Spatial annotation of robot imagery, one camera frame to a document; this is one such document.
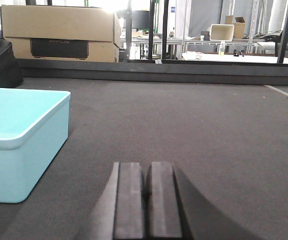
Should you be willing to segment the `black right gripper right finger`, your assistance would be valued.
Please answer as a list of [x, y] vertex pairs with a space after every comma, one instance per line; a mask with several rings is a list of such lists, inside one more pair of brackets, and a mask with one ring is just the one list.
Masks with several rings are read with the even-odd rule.
[[150, 240], [222, 240], [221, 212], [170, 162], [152, 162], [147, 172]]

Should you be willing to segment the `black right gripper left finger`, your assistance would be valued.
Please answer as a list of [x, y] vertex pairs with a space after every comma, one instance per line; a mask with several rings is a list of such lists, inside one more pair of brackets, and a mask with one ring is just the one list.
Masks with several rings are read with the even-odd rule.
[[99, 200], [76, 240], [143, 240], [142, 169], [137, 162], [115, 162]]

